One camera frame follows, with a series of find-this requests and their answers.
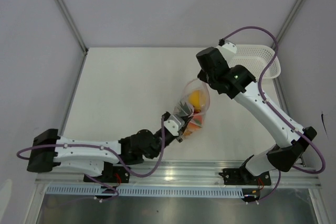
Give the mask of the clear pink-dotted zip bag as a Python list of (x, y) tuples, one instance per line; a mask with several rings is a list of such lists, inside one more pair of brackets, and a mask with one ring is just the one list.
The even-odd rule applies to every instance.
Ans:
[(178, 142), (190, 138), (192, 134), (203, 128), (209, 106), (210, 96), (206, 83), (198, 78), (188, 82), (173, 111), (175, 115), (188, 122), (184, 132), (177, 139)]

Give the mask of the pink toy peach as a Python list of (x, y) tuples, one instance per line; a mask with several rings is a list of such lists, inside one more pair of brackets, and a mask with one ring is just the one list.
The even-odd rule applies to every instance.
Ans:
[(203, 127), (204, 115), (195, 114), (188, 123), (184, 136), (189, 136)]
[(195, 90), (188, 95), (188, 102), (196, 110), (202, 110), (206, 106), (207, 97), (203, 90)]

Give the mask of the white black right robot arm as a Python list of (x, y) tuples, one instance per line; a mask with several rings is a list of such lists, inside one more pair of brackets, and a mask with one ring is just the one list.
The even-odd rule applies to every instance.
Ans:
[(266, 94), (259, 91), (256, 77), (247, 68), (242, 65), (230, 67), (227, 60), (235, 53), (236, 49), (221, 46), (200, 51), (196, 55), (201, 67), (197, 77), (218, 94), (226, 94), (245, 107), (275, 140), (272, 148), (249, 157), (239, 168), (240, 179), (251, 184), (259, 175), (273, 169), (288, 172), (317, 132), (311, 126), (296, 123), (277, 108)]

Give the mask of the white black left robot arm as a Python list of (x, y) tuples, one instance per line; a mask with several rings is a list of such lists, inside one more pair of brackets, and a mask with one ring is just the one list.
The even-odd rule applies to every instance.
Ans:
[(157, 132), (142, 129), (107, 142), (70, 139), (60, 136), (57, 129), (48, 129), (34, 138), (27, 171), (48, 173), (58, 167), (108, 182), (114, 176), (114, 164), (120, 164), (130, 173), (130, 166), (142, 164), (144, 159), (156, 159), (160, 163), (164, 149), (182, 136), (191, 118), (190, 113), (165, 112)]

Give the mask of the white perforated plastic basket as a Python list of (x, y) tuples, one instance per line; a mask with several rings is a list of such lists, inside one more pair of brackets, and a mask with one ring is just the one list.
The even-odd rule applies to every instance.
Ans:
[[(263, 45), (237, 45), (236, 56), (228, 63), (230, 67), (241, 65), (247, 68), (258, 79), (260, 74), (273, 58), (275, 52)], [(281, 66), (276, 57), (265, 72), (264, 79), (274, 79), (281, 74)]]

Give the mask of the aluminium mounting rail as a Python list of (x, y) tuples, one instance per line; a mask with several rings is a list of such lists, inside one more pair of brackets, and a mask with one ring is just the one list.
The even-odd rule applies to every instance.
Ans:
[[(130, 175), (127, 185), (169, 186), (169, 187), (215, 187), (222, 186), (224, 180), (218, 173), (224, 168), (238, 168), (242, 161), (162, 161), (149, 177), (138, 178)], [(35, 184), (83, 184), (83, 175), (70, 172), (50, 172), (38, 174)], [(320, 189), (318, 175), (311, 175), (291, 169), (281, 174), (279, 188)]]

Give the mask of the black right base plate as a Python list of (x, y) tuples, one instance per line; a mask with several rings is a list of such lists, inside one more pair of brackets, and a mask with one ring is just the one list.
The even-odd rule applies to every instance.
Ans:
[(224, 168), (219, 173), (225, 185), (235, 186), (270, 186), (271, 178), (269, 172), (253, 176), (240, 168)]

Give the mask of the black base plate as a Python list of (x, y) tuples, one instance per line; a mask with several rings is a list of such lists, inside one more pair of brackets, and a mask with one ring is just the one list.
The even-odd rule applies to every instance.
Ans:
[(130, 173), (123, 166), (104, 163), (102, 169), (91, 177), (102, 183), (128, 184)]
[(269, 172), (253, 176), (240, 168), (224, 168), (219, 173), (225, 185), (235, 186), (270, 186), (271, 178)]

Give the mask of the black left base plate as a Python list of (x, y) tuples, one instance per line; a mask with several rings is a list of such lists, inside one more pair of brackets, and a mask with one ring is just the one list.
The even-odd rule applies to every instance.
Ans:
[(123, 166), (104, 163), (102, 169), (91, 177), (102, 183), (128, 184), (130, 173)]

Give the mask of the grey aluminium corner post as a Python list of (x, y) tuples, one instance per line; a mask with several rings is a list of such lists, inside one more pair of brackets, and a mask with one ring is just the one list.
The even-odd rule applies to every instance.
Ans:
[(278, 44), (283, 41), (286, 33), (290, 29), (291, 25), (295, 21), (296, 17), (298, 16), (300, 10), (304, 6), (306, 0), (295, 0), (287, 13), (287, 16), (283, 23), (281, 24), (280, 30), (278, 31), (276, 35), (276, 40)]

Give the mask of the left grey corner post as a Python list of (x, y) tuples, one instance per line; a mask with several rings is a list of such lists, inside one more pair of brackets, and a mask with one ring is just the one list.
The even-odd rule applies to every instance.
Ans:
[(68, 9), (68, 6), (66, 5), (64, 0), (54, 0), (56, 3), (61, 15), (63, 16), (64, 21), (66, 22), (70, 32), (72, 33), (75, 41), (77, 42), (79, 48), (81, 49), (82, 53), (84, 55), (87, 54), (88, 48), (82, 38), (82, 35), (80, 34), (80, 31), (78, 30), (78, 27)]

